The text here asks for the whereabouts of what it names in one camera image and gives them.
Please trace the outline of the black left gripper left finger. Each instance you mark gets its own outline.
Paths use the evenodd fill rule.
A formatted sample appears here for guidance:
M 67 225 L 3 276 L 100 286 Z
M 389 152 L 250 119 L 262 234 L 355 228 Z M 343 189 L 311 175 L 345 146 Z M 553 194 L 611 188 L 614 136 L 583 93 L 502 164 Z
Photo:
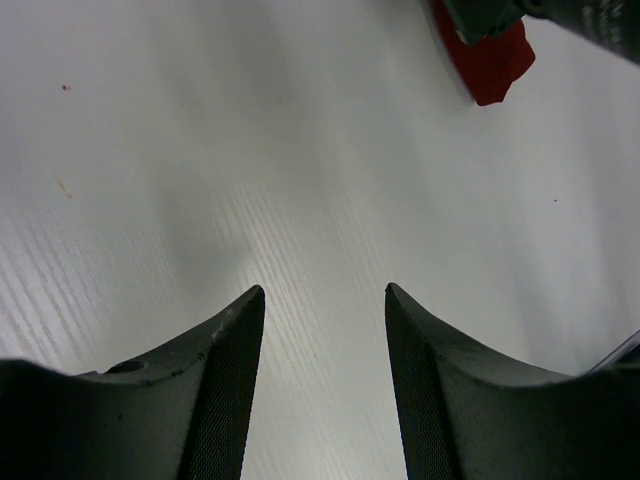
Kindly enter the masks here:
M 103 373 L 1 364 L 5 479 L 237 479 L 264 327 L 252 287 Z

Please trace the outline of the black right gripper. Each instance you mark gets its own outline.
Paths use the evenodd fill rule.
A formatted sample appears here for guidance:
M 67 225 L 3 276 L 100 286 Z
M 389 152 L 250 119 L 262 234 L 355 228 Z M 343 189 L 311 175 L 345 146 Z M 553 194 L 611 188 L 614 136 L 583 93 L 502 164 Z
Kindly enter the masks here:
M 444 6 L 463 42 L 471 46 L 534 18 L 639 63 L 638 0 L 445 0 Z

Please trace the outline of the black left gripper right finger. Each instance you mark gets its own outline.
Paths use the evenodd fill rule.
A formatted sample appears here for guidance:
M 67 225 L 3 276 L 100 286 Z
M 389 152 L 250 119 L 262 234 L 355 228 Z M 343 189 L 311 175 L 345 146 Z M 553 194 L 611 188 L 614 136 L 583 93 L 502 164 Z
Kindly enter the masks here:
M 396 284 L 389 359 L 411 479 L 635 479 L 639 339 L 568 376 L 504 355 Z

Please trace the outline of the dark red cloth napkin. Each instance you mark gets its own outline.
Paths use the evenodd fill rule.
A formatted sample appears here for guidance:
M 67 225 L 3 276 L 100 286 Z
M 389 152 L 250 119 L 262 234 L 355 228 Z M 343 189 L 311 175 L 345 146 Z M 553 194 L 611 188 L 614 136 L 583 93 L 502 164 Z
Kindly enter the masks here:
M 536 59 L 522 17 L 498 21 L 493 33 L 481 33 L 473 44 L 456 26 L 445 1 L 430 6 L 449 59 L 475 103 L 485 107 L 503 102 Z

